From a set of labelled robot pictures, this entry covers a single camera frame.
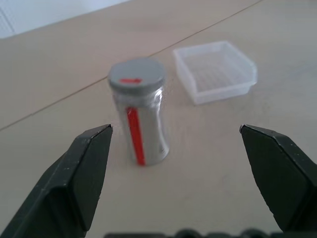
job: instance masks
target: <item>red stripe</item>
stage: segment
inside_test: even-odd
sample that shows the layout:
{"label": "red stripe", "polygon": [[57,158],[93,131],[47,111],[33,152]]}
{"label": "red stripe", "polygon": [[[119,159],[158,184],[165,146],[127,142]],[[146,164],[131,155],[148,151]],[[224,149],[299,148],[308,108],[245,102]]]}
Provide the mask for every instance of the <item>red stripe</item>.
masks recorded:
{"label": "red stripe", "polygon": [[138,111],[136,108],[127,108],[127,115],[137,162],[139,165],[145,165]]}

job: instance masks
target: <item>table surface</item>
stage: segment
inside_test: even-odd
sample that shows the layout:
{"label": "table surface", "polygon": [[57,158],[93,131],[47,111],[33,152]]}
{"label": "table surface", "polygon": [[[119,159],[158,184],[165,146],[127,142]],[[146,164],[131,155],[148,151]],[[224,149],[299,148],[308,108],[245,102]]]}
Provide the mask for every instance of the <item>table surface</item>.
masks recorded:
{"label": "table surface", "polygon": [[[106,123],[113,124],[113,136],[88,238],[182,228],[203,234],[278,231],[255,184],[239,126],[288,135],[317,162],[316,14],[316,1],[263,0],[153,55],[168,75],[163,117],[170,141],[168,157],[155,166],[129,160],[107,79],[0,131],[0,231],[72,140]],[[255,61],[258,83],[247,95],[194,106],[176,76],[172,50],[220,40]]]}

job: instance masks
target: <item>transparent plastic box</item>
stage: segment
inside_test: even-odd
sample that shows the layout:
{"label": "transparent plastic box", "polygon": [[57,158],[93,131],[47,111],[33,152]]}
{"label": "transparent plastic box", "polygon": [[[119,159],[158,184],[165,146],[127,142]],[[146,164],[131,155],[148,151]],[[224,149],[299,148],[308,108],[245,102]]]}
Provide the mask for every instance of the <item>transparent plastic box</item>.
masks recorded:
{"label": "transparent plastic box", "polygon": [[174,50],[177,74],[195,104],[249,92],[257,67],[227,41]]}

